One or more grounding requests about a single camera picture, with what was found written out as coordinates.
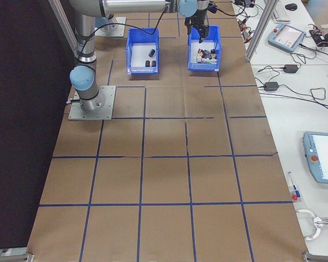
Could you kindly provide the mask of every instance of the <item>computer mouse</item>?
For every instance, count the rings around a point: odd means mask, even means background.
[[[295,11],[297,9],[297,4],[287,4],[285,8],[290,11]]]

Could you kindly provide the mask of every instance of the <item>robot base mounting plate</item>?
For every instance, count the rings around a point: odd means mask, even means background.
[[[104,106],[92,112],[85,112],[79,102],[74,102],[71,105],[68,120],[111,120],[114,108],[114,99],[116,86],[100,86],[99,91],[105,96]],[[79,95],[75,92],[73,99],[79,99]]]

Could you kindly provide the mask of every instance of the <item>red emergency stop button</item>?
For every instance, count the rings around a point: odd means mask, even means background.
[[[318,157],[317,156],[311,156],[311,161],[313,161],[313,162],[318,161]]]

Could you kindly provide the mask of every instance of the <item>black curtain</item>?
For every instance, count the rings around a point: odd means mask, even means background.
[[[0,0],[0,248],[27,246],[72,67],[47,0]]]

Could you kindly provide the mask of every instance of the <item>robotic arm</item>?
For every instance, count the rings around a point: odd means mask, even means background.
[[[205,25],[206,12],[211,6],[210,0],[69,0],[76,11],[77,51],[79,62],[91,64],[96,61],[93,38],[95,17],[109,17],[119,13],[175,13],[186,17],[188,34],[194,27],[200,34],[200,42],[208,36]]]
[[[77,110],[77,117],[70,120],[101,120],[111,119],[110,116],[103,117],[101,111],[112,108],[112,103],[104,106],[107,101],[113,99],[105,93],[108,86],[99,87],[96,84],[96,61],[97,55],[94,51],[94,36],[92,36],[96,24],[96,17],[105,17],[112,23],[113,14],[126,13],[176,13],[186,17],[185,25],[188,34],[194,27],[200,35],[200,43],[208,36],[209,26],[205,25],[207,10],[213,13],[216,10],[210,0],[69,0],[75,9],[76,40],[77,48],[75,57],[77,66],[70,73],[70,81],[75,87],[80,99],[80,106],[72,107]]]

